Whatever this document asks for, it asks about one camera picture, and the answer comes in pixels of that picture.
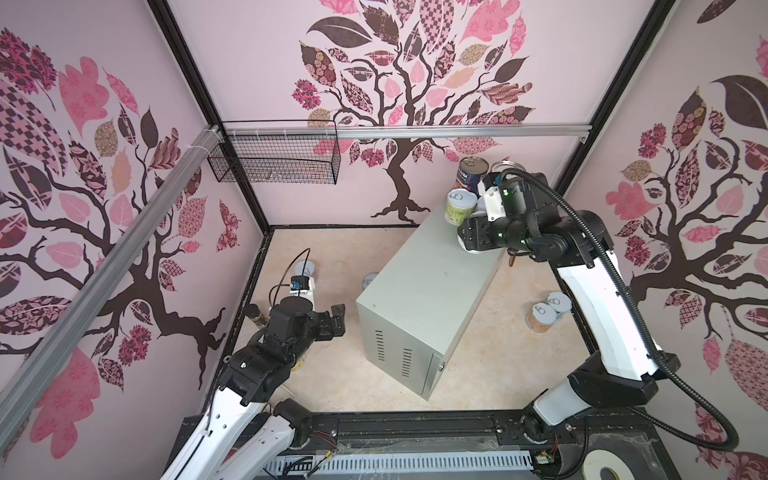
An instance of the metal frame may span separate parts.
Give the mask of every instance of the metal frame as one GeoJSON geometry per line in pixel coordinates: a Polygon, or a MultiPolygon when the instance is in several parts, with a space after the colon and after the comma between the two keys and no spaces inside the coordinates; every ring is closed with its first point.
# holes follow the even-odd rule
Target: metal frame
{"type": "Polygon", "coordinates": [[[38,399],[69,360],[85,330],[123,280],[157,225],[170,211],[176,197],[207,158],[208,152],[219,144],[220,138],[215,128],[209,126],[203,130],[192,147],[184,152],[136,222],[118,240],[93,277],[75,295],[61,318],[46,333],[38,348],[0,394],[0,448],[5,447],[13,438],[38,399]]]}

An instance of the wire basket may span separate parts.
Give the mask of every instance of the wire basket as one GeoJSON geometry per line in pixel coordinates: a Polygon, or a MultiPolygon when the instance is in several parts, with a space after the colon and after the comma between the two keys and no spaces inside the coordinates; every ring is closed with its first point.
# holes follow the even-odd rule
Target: wire basket
{"type": "Polygon", "coordinates": [[[227,128],[227,137],[234,147],[236,157],[224,153],[224,144],[214,148],[208,157],[208,163],[216,179],[219,182],[237,181],[240,172],[233,169],[233,162],[239,161],[246,179],[250,182],[336,184],[341,164],[336,122],[310,121],[310,126],[322,128],[317,128],[317,133],[311,133],[315,128],[306,127],[306,122],[307,120],[247,122],[250,125],[267,125],[261,132],[258,127],[227,128]],[[269,125],[274,122],[283,124],[282,132],[275,132],[276,128],[269,125]]]}

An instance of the can lid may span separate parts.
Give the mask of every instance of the can lid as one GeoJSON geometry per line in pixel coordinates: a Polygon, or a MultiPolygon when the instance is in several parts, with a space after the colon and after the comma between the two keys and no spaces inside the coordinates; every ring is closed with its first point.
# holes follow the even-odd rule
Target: can lid
{"type": "Polygon", "coordinates": [[[478,203],[478,196],[463,188],[454,188],[448,194],[448,201],[457,208],[470,208],[478,203]]]}

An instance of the floor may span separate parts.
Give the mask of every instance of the floor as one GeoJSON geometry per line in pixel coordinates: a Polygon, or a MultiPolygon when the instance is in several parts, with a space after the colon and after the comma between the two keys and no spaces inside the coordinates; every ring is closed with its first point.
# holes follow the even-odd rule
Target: floor
{"type": "MultiPolygon", "coordinates": [[[[520,409],[588,357],[570,314],[546,333],[528,328],[527,311],[547,293],[558,290],[558,285],[546,263],[520,258],[510,268],[504,255],[428,402],[368,362],[355,304],[362,292],[362,278],[381,270],[413,231],[275,231],[253,301],[267,310],[271,286],[278,283],[288,262],[311,247],[316,308],[330,310],[333,304],[345,303],[346,334],[330,342],[315,342],[304,365],[291,374],[273,400],[292,396],[315,412],[520,409]]],[[[283,288],[280,297],[286,293],[283,288]]],[[[256,331],[246,319],[236,350],[256,331]]]]}

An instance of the tree mural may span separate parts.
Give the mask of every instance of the tree mural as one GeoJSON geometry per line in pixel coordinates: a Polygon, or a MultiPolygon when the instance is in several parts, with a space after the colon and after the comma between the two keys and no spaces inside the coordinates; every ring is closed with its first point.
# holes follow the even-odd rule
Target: tree mural
{"type": "MultiPolygon", "coordinates": [[[[505,107],[533,87],[510,83],[526,60],[514,58],[525,40],[522,15],[508,22],[519,0],[457,0],[465,15],[475,9],[463,31],[454,19],[453,0],[425,0],[418,8],[416,0],[361,1],[359,8],[350,0],[320,1],[346,16],[323,18],[307,32],[325,35],[333,48],[316,48],[308,45],[309,39],[300,42],[303,63],[319,85],[318,90],[302,79],[293,92],[303,108],[312,110],[310,126],[324,127],[331,119],[365,126],[518,124],[533,110],[505,107]],[[462,50],[458,57],[457,47],[462,50]],[[319,108],[321,94],[333,108],[319,108]]],[[[342,153],[349,151],[351,164],[361,160],[373,168],[388,162],[385,170],[397,195],[372,217],[397,213],[410,223],[409,211],[429,209],[411,199],[403,162],[432,162],[434,149],[458,162],[458,154],[478,154],[495,145],[487,137],[457,138],[453,149],[424,137],[339,142],[342,153]]],[[[316,153],[327,148],[321,142],[316,153]]]]}
{"type": "MultiPolygon", "coordinates": [[[[35,63],[25,60],[28,46],[8,29],[0,37],[0,51],[6,60],[0,62],[2,73],[18,87],[0,80],[3,160],[16,188],[0,191],[3,212],[10,211],[0,219],[0,249],[12,252],[0,254],[0,297],[11,294],[25,276],[50,281],[52,290],[61,287],[61,282],[80,290],[147,205],[148,191],[162,184],[158,174],[176,164],[181,153],[178,133],[172,128],[170,136],[161,140],[150,109],[139,116],[130,89],[105,71],[120,111],[115,112],[116,122],[112,118],[96,128],[93,147],[86,147],[90,142],[82,137],[83,126],[109,115],[106,107],[111,93],[98,83],[96,63],[83,57],[79,70],[66,65],[65,71],[56,72],[45,53],[35,47],[32,58],[46,58],[49,67],[43,81],[35,76],[35,63]],[[52,87],[57,73],[61,102],[75,126],[68,132],[67,144],[24,95],[35,91],[35,84],[49,90],[46,81],[52,87]],[[35,84],[29,84],[30,78],[35,84]],[[65,216],[56,217],[59,208],[65,216]],[[18,251],[33,231],[41,233],[39,239],[25,251],[18,251]]],[[[198,169],[130,266],[131,283],[104,304],[95,327],[85,333],[100,336],[90,355],[98,358],[95,362],[99,376],[121,389],[124,368],[146,358],[149,342],[174,334],[195,339],[202,386],[206,354],[209,349],[218,349],[223,339],[223,335],[214,337],[223,308],[216,318],[204,323],[195,316],[168,311],[165,303],[165,295],[176,291],[174,278],[184,273],[174,258],[192,254],[200,246],[194,237],[203,225],[207,201],[206,197],[194,196],[200,179],[198,169]]],[[[220,212],[225,230],[217,250],[237,245],[235,229],[239,224],[222,202],[220,212]]],[[[62,296],[45,294],[0,309],[0,333],[19,336],[20,340],[13,345],[0,343],[0,355],[33,352],[41,338],[25,342],[23,336],[37,334],[56,323],[69,303],[62,296]]]]}

